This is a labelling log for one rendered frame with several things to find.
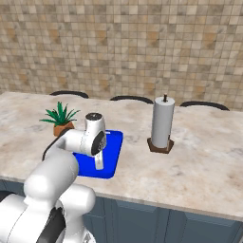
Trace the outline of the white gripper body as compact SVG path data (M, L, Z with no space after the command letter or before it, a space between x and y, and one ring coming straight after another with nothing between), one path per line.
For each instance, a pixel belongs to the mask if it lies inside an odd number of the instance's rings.
M97 170L102 170L103 169L103 152L100 151L95 157L95 168Z

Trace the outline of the blue tray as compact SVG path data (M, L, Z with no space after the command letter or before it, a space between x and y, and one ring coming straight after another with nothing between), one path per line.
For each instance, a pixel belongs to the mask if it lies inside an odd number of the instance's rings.
M120 151L122 148L123 133L117 130L106 130L106 146L103 149L103 169L95 168L95 159L74 153L79 163L79 177L105 178L110 179L114 176Z

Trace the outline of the blue-grey cabinet door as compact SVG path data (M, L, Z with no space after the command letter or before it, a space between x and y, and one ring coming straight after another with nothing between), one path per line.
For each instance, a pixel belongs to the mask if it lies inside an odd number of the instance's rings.
M242 235L242 222L172 211L165 243L238 243Z
M84 215L84 224L97 243L114 243L112 200L97 196L94 208Z
M114 243L164 243L169 213L160 207L115 200Z

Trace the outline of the green potted plant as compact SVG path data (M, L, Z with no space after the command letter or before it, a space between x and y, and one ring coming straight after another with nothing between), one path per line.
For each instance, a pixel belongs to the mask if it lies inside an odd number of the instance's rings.
M66 128L74 128L73 122L76 121L74 116L78 113L72 109L67 111L67 106L63 106L61 102L57 102L57 108L46 112L47 119L42 119L42 122L53 124L53 135L58 137Z

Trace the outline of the black stool backrest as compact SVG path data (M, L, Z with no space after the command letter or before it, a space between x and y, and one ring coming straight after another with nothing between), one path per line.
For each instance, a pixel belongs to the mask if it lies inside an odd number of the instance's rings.
M115 96L113 98L110 99L110 101L122 101L122 100L133 100L133 101L139 101L139 102L144 102L144 103L148 103L148 104L153 104L153 101L145 98L145 97L141 97L141 96Z
M72 91L72 90L59 90L59 91L54 91L52 93L50 93L49 95L51 96L60 96L60 95L75 95L75 96L79 96L85 99L88 99L88 95L84 92L81 91Z
M196 106L196 105L210 106L210 107L214 107L214 108L217 108L217 109L220 109L220 110L230 111L230 109L223 104L212 103L212 102L204 102L204 101L183 102L180 106L188 107L188 106Z

